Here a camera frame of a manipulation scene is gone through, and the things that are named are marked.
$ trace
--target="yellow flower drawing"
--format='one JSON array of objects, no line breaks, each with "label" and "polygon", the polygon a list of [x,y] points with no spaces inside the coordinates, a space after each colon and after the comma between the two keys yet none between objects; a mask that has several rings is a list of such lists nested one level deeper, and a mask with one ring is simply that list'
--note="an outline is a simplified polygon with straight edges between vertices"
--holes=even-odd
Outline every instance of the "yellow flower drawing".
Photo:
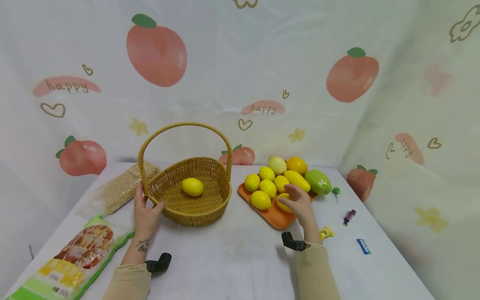
[{"label": "yellow flower drawing", "polygon": [[480,4],[472,7],[462,21],[458,21],[450,28],[450,43],[463,41],[472,30],[480,24]]},{"label": "yellow flower drawing", "polygon": [[305,130],[300,130],[300,128],[295,128],[295,132],[292,134],[289,134],[288,137],[291,140],[291,143],[294,143],[295,141],[303,141],[303,136],[305,135]]},{"label": "yellow flower drawing", "polygon": [[431,207],[429,210],[423,210],[420,207],[415,207],[415,212],[420,216],[417,224],[421,226],[429,225],[430,229],[435,233],[440,233],[442,229],[448,227],[448,221],[440,217],[438,209]]},{"label": "yellow flower drawing", "polygon": [[141,136],[143,133],[147,134],[147,135],[149,134],[148,129],[147,129],[147,125],[145,123],[139,122],[137,120],[137,118],[133,118],[132,121],[133,121],[133,124],[128,124],[128,127],[130,127],[130,129],[136,131],[137,136]]}]

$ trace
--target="blue candy wrapper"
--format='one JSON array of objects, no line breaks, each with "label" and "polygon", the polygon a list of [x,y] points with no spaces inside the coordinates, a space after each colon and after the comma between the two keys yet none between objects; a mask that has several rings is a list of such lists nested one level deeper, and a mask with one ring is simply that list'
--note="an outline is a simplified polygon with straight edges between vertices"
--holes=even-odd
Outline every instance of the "blue candy wrapper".
[{"label": "blue candy wrapper", "polygon": [[368,249],[367,243],[363,239],[357,239],[361,249],[363,250],[364,254],[371,254],[370,249]]}]

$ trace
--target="beige sleeve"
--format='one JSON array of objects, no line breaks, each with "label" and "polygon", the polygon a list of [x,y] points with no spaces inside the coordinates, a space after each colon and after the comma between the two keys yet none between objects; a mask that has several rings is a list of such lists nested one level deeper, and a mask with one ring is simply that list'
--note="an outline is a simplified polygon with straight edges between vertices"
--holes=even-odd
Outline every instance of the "beige sleeve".
[{"label": "beige sleeve", "polygon": [[324,246],[310,247],[297,253],[297,274],[301,300],[340,300],[338,288],[328,263]]},{"label": "beige sleeve", "polygon": [[146,300],[152,274],[146,264],[125,264],[117,267],[103,300]]}]

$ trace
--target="basket handle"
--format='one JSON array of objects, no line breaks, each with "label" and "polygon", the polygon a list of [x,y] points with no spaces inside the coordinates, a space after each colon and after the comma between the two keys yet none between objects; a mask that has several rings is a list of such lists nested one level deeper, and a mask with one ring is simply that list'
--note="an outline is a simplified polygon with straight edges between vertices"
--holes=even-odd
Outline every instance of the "basket handle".
[{"label": "basket handle", "polygon": [[138,153],[138,169],[140,170],[140,176],[142,178],[142,182],[144,183],[144,195],[148,195],[148,177],[147,174],[145,173],[144,169],[144,153],[145,149],[147,148],[148,144],[159,134],[162,132],[165,132],[169,129],[175,128],[175,127],[180,127],[180,126],[199,126],[199,127],[204,127],[207,129],[210,129],[211,131],[215,132],[218,134],[222,140],[225,142],[227,145],[227,180],[230,182],[230,175],[232,173],[232,147],[230,146],[230,142],[227,140],[227,137],[223,135],[218,129],[207,125],[203,123],[198,123],[198,122],[180,122],[180,123],[173,123],[168,126],[165,126],[164,128],[156,131],[153,133],[142,145],[140,148],[140,152]]}]

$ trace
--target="person's left hand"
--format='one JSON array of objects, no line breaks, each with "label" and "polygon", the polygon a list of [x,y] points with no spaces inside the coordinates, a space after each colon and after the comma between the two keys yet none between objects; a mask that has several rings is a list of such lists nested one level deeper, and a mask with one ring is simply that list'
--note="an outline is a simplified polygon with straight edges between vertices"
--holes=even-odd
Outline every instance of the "person's left hand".
[{"label": "person's left hand", "polygon": [[160,202],[152,209],[146,208],[147,196],[143,196],[144,186],[140,182],[135,193],[135,236],[149,240],[155,233],[158,219],[165,208],[165,201]]}]

